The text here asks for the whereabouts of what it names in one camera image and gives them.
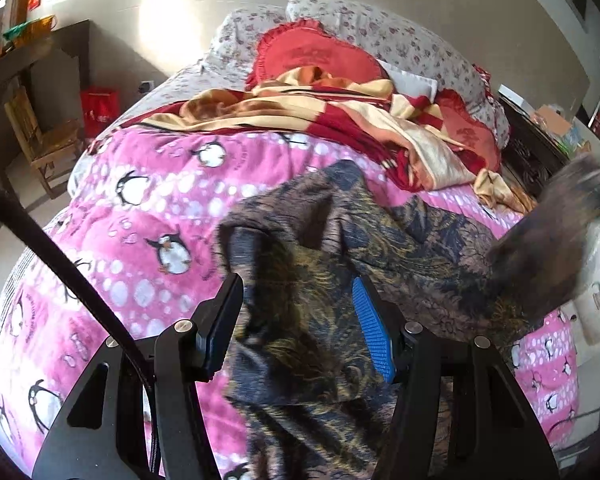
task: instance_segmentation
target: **dark brown fabric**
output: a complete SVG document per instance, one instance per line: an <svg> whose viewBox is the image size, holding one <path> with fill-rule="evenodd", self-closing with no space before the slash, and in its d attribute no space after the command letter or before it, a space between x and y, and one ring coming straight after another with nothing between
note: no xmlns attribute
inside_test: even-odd
<svg viewBox="0 0 600 480"><path fill-rule="evenodd" d="M600 165L581 155L562 168L538 206L494 244L494 279L540 319L575 296L589 224L600 216Z"/></svg>
<svg viewBox="0 0 600 480"><path fill-rule="evenodd" d="M369 478L395 405L351 301L366 274L381 297L439 336L500 348L532 329L491 290L490 231L418 197L382 209L351 161L240 202L219 257L245 283L227 397L245 416L256 478ZM434 468L448 445L443 385Z"/></svg>

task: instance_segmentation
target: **black cable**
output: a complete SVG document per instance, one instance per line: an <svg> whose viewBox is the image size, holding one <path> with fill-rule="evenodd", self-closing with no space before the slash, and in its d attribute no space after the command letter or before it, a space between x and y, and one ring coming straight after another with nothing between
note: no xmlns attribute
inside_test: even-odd
<svg viewBox="0 0 600 480"><path fill-rule="evenodd" d="M151 449L149 468L158 473L160 469L160 446L158 443L158 418L155 411L155 377L142 352L126 331L122 322L113 314L104 300L91 286L91 283L69 261L60 248L49 238L36 221L27 214L19 202L0 191L0 222L36 253L40 260L51 269L60 281L75 294L91 315L115 339L126 357L135 368L146 390L151 412Z"/></svg>

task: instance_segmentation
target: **floral pillow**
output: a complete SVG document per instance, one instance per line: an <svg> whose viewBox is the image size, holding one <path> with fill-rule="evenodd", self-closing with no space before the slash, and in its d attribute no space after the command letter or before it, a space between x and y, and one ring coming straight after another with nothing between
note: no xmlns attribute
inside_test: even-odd
<svg viewBox="0 0 600 480"><path fill-rule="evenodd" d="M222 70L240 70L248 74L263 35L285 22L283 7L251 5L235 9L218 27L206 62Z"/></svg>

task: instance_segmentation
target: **white pillow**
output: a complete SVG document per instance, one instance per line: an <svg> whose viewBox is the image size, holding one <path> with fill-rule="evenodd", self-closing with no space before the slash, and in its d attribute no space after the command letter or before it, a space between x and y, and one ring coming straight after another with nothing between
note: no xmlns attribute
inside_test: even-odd
<svg viewBox="0 0 600 480"><path fill-rule="evenodd" d="M409 97L426 95L431 102L436 98L438 82L435 79L429 79L428 77L400 70L397 66L390 65L379 59L377 61L387 72L389 78L391 78L395 91L398 94L406 94Z"/></svg>

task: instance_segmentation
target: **cardboard box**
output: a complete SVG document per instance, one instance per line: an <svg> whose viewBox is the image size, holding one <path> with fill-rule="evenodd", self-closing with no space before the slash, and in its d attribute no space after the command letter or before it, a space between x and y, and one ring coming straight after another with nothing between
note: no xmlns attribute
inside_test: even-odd
<svg viewBox="0 0 600 480"><path fill-rule="evenodd" d="M571 130L571 123L547 105L538 108L536 113L546 121L547 129L557 137L563 137Z"/></svg>

